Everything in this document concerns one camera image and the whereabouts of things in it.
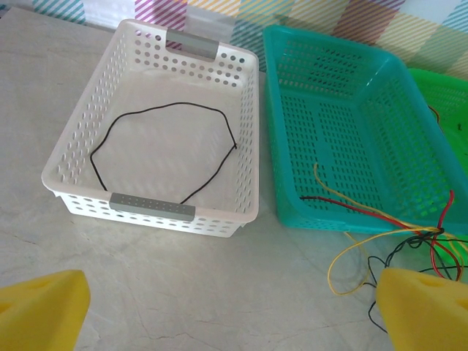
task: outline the hole in yellow object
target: hole in yellow object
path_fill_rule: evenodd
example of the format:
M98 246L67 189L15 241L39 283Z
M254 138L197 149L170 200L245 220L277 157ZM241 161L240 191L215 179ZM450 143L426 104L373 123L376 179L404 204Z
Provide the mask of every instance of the hole in yellow object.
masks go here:
M443 287L444 286L442 282L438 282L433 279L419 278L419 281L428 287Z
M0 302L0 313L5 312L11 307L11 303L1 303Z
M49 284L49 281L47 280L44 280L44 281L41 281L41 282L35 282L35 283L32 283L28 286L28 289L39 289L41 287L44 287L45 285Z
M457 300L456 303L468 311L468 300Z

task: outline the colorful striped fabric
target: colorful striped fabric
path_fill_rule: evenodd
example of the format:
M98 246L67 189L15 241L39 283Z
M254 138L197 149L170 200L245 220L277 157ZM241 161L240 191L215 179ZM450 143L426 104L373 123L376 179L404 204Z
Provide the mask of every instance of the colorful striped fabric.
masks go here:
M86 21L82 0L33 0L34 11L69 22L83 24Z
M261 69L265 68L263 29L282 24L376 45L411 67L468 79L468 0L29 1L38 13L76 23L89 17L93 24L115 27L133 13L149 23L212 33L211 39L216 39L222 23L227 28L219 38L226 40L230 33L231 44L259 56ZM206 11L194 15L190 9L195 7Z

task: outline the gray basket handle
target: gray basket handle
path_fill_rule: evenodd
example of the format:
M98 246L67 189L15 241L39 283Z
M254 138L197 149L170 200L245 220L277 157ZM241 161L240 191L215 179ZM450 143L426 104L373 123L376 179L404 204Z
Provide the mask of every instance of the gray basket handle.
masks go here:
M167 30L166 40L181 43L184 51L206 57L207 59L214 60L218 53L219 42L216 40L176 31L175 29Z
M191 222L195 218L195 207L168 203L166 201L148 199L113 192L110 196L109 207L116 211L125 211L132 214L147 214L149 216L177 219Z

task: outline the teal plastic basket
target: teal plastic basket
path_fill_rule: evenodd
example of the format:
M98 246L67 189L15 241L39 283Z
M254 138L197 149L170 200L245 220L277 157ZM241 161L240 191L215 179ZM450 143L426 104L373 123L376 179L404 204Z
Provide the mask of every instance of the teal plastic basket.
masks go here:
M277 213L290 227L379 233L394 226L341 206L314 178L406 222L468 233L468 180L399 58L310 31L264 31Z

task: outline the countertop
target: countertop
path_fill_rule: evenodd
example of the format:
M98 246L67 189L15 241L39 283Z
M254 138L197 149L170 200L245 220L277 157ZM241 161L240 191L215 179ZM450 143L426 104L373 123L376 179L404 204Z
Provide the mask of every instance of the countertop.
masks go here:
M42 185L111 36L19 9L0 19L0 285L83 270L91 305L76 350L392 350L367 317L372 287L344 297L328 288L331 260L352 242L278 222L263 114L260 212L232 238L71 215ZM366 248L383 257L398 242ZM423 262L415 255L394 263ZM354 250L333 280L351 288L365 272Z

